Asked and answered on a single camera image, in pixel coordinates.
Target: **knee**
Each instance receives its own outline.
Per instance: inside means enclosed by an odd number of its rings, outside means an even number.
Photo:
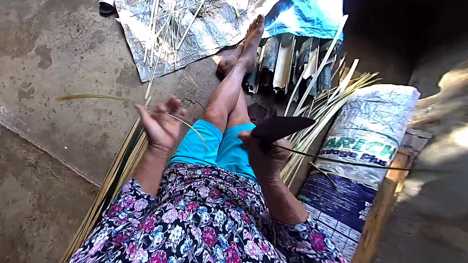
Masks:
[[[216,126],[221,132],[223,132],[226,128],[227,114],[218,109],[208,107],[203,112],[202,120],[211,123],[212,125]]]

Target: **hand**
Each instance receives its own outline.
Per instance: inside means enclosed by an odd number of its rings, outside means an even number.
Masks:
[[[179,137],[180,121],[164,112],[176,117],[184,117],[187,110],[180,108],[182,102],[175,96],[170,97],[166,103],[157,103],[156,110],[150,115],[147,107],[136,104],[135,107],[141,116],[141,121],[148,135],[148,149],[158,154],[167,154]]]
[[[249,151],[249,163],[259,181],[280,180],[279,172],[285,166],[291,152],[272,145],[265,151],[258,145],[257,140],[250,135],[252,131],[243,131],[238,134],[243,145]],[[283,147],[292,148],[291,142],[281,139],[275,142]]]

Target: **wooden board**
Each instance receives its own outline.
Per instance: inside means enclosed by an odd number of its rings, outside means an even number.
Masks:
[[[410,168],[410,154],[399,151],[391,164],[394,168]],[[402,191],[404,180],[409,171],[389,170],[372,205],[366,224],[359,239],[358,247],[351,263],[370,263],[377,252],[381,233],[388,216],[393,210],[395,200]]]

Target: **bare foot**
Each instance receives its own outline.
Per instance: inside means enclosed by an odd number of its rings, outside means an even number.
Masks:
[[[260,40],[263,35],[263,28],[265,24],[265,17],[259,15],[250,24],[247,34],[245,36],[244,49],[242,50],[241,56],[237,59],[237,65],[243,65],[245,67],[245,73],[249,73],[254,70],[256,63],[257,48],[260,44]]]
[[[216,67],[217,74],[221,75],[223,78],[229,74],[244,50],[244,43],[245,40],[237,45],[233,54],[223,57]]]

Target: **silver tarp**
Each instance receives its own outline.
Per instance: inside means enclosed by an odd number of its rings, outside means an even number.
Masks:
[[[168,37],[160,37],[153,60],[158,62],[154,77],[160,77],[187,64],[215,54],[222,47],[237,44],[244,37],[250,23],[259,14],[266,15],[278,0],[206,0],[198,17],[190,27],[181,47],[175,51],[187,29],[200,0],[160,0],[155,31],[158,31],[174,8],[174,28]],[[141,81],[151,78],[150,54],[143,62],[145,45],[151,41],[150,16],[153,0],[115,0],[125,38],[132,51]]]
[[[377,84],[361,88],[343,106],[320,156],[387,167],[398,151],[420,93],[410,86]],[[317,160],[316,165],[378,188],[386,169]]]

